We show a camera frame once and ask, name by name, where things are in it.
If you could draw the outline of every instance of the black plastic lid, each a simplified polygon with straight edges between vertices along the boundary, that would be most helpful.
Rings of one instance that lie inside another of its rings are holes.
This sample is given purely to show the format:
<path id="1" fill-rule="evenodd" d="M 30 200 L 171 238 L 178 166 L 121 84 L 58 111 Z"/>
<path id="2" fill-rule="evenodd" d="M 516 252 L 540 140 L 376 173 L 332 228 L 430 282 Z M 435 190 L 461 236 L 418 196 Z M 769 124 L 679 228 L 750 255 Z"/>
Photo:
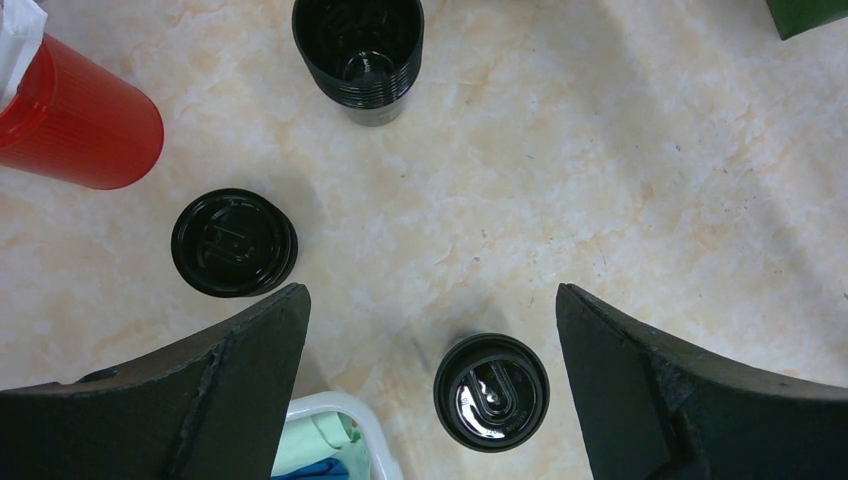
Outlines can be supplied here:
<path id="1" fill-rule="evenodd" d="M 294 268 L 297 235 L 271 202 L 227 188 L 183 210 L 171 236 L 171 255 L 183 279 L 207 295 L 261 295 Z"/>
<path id="2" fill-rule="evenodd" d="M 539 358 L 518 340 L 495 333 L 454 346 L 439 365 L 436 413 L 454 440 L 481 452 L 503 452 L 529 439 L 545 418 L 550 395 Z"/>

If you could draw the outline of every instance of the cup bottom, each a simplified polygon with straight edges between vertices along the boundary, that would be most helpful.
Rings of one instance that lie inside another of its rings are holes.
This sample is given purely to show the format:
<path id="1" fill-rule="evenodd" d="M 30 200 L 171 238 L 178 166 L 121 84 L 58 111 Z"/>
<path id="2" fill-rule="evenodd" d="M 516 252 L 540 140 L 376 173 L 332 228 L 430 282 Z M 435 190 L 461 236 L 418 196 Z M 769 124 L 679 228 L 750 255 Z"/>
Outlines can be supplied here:
<path id="1" fill-rule="evenodd" d="M 403 112 L 405 99 L 406 96 L 403 96 L 388 105 L 370 110 L 349 107 L 342 107 L 342 110 L 344 110 L 348 118 L 358 125 L 364 127 L 381 127 L 400 116 L 401 112 Z"/>

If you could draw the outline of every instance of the red cup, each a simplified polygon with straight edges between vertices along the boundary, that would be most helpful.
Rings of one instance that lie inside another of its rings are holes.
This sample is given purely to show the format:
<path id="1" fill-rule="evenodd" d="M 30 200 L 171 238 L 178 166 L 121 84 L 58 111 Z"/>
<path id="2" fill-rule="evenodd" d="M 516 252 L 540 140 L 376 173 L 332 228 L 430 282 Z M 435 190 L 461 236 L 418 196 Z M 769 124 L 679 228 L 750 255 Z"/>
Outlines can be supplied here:
<path id="1" fill-rule="evenodd" d="M 46 34 L 0 113 L 0 164 L 97 189 L 143 177 L 164 140 L 145 94 Z"/>

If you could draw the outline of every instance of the blue cloth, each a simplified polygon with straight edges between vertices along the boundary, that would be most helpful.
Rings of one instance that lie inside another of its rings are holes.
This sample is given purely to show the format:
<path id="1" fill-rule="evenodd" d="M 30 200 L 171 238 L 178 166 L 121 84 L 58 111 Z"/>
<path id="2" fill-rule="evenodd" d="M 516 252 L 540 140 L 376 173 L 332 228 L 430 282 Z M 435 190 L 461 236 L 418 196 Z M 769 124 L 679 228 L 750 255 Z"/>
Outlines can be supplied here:
<path id="1" fill-rule="evenodd" d="M 271 477 L 271 480 L 348 480 L 348 478 L 350 476 L 342 462 L 335 458 L 325 458 L 291 473 Z"/>

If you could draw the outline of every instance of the mint green towel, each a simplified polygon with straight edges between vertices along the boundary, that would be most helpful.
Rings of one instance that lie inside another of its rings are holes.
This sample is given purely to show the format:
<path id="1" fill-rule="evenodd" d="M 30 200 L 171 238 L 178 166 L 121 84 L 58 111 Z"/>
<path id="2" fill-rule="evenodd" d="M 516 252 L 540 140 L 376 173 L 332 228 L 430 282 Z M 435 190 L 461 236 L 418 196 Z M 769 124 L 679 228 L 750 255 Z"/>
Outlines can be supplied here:
<path id="1" fill-rule="evenodd" d="M 285 475 L 328 457 L 341 461 L 351 480 L 370 478 L 371 462 L 359 429 L 350 417 L 336 412 L 286 422 L 271 476 Z"/>

